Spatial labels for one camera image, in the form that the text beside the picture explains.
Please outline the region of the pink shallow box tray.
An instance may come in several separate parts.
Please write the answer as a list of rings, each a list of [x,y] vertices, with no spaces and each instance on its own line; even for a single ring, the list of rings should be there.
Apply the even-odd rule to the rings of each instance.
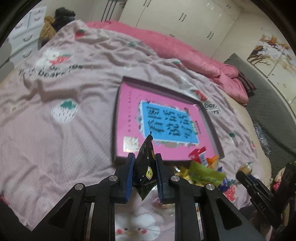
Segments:
[[[189,154],[205,148],[205,157],[225,157],[216,128],[203,104],[189,96],[124,76],[115,106],[113,159],[125,163],[138,154],[148,135],[154,152],[166,163],[183,164]]]

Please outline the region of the yellow snack packet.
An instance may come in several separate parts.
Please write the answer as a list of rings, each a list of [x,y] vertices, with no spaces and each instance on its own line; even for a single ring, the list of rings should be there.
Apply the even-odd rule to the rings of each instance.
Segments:
[[[183,179],[187,180],[190,184],[193,184],[193,181],[190,178],[188,168],[184,166],[174,166],[174,172],[177,176],[182,177]]]

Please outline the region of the red white snack packet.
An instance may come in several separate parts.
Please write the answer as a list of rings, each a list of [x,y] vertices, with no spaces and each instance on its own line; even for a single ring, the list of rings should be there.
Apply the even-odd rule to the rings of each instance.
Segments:
[[[191,153],[189,153],[189,158],[195,162],[198,162],[204,166],[208,166],[208,161],[205,157],[206,147],[201,147],[194,149]]]

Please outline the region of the blue snack packet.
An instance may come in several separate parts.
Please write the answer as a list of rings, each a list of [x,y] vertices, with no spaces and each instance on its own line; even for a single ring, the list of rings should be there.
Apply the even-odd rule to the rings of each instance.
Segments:
[[[222,182],[218,186],[218,189],[224,193],[231,187],[234,181],[235,181],[234,179],[228,180],[227,177],[225,176],[225,178],[222,180]]]

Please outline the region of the pink strawberry print bedsheet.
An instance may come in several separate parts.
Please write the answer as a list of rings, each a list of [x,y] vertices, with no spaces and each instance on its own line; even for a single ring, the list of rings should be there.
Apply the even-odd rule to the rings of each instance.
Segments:
[[[194,99],[205,95],[227,178],[252,162],[267,183],[271,165],[250,116],[212,73],[178,56],[162,58],[139,37],[82,21],[63,27],[1,85],[1,217],[30,232],[74,184],[95,184],[115,171],[113,119],[124,76]]]

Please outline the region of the brown plush toy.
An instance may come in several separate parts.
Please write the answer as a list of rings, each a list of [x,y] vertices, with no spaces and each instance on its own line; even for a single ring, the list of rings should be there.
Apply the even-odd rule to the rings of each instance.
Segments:
[[[40,44],[43,47],[47,42],[49,42],[55,35],[56,30],[53,27],[53,23],[55,19],[51,16],[45,16],[44,18],[44,25],[40,33]]]

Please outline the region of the flower wall painting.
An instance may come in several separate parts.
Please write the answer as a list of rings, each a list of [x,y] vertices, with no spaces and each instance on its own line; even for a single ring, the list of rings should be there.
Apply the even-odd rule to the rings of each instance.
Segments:
[[[287,42],[263,34],[247,61],[279,90],[289,104],[295,100],[295,53]]]

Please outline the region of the pink quilt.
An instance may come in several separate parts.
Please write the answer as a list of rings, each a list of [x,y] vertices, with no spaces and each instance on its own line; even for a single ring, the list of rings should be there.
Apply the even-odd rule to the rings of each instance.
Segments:
[[[239,71],[232,65],[216,61],[174,37],[155,31],[134,28],[117,21],[89,22],[86,25],[95,29],[120,32],[141,40],[159,57],[180,60],[187,69],[208,77],[235,101],[248,104],[249,97],[238,79]]]

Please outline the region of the grey padded headboard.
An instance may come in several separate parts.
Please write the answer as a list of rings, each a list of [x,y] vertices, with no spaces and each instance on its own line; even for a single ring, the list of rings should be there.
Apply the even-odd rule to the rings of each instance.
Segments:
[[[295,161],[295,120],[276,90],[237,54],[233,53],[224,63],[236,67],[256,88],[246,108],[267,139],[274,177],[288,162]]]

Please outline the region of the black snack packet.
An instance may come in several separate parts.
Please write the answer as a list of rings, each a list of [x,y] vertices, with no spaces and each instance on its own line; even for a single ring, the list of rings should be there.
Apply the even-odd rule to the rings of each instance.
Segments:
[[[133,187],[144,200],[156,186],[156,158],[154,155],[152,133],[144,140],[133,167]]]

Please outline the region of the orange snack packet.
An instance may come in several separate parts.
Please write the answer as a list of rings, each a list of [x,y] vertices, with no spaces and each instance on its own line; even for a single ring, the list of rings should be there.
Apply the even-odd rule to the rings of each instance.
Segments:
[[[208,163],[208,167],[211,168],[211,169],[217,169],[218,167],[218,162],[219,162],[219,156],[218,155],[215,155],[214,157],[212,158],[206,158],[207,160],[207,163]]]

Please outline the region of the white drawer chest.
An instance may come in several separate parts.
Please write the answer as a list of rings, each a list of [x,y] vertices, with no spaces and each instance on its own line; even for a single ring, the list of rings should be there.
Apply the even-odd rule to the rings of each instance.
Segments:
[[[46,6],[33,8],[15,26],[1,46],[1,81],[38,50]]]

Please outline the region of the dark striped pillow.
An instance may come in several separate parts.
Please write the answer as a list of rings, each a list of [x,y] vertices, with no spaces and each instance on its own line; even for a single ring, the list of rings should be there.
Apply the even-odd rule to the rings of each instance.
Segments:
[[[248,78],[246,78],[246,76],[241,71],[238,71],[237,78],[242,83],[247,94],[254,92],[256,90],[256,87],[254,86],[254,84]]]

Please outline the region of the black clothing pile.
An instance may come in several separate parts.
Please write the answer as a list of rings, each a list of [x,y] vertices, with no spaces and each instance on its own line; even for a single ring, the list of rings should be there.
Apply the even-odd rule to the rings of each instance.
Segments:
[[[55,10],[55,21],[52,24],[56,32],[58,32],[62,27],[68,23],[75,20],[75,12],[64,7]]]

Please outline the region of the green snack packet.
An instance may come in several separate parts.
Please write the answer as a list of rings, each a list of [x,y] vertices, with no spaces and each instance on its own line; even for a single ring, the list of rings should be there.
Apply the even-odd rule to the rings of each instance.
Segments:
[[[192,181],[203,186],[210,183],[218,187],[226,177],[225,173],[218,172],[194,161],[191,162],[188,173]]]

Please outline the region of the white wardrobe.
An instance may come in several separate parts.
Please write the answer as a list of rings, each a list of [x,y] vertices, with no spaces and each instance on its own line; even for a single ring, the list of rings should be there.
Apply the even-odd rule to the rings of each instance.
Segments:
[[[234,1],[129,0],[119,20],[171,36],[212,57],[241,12]]]

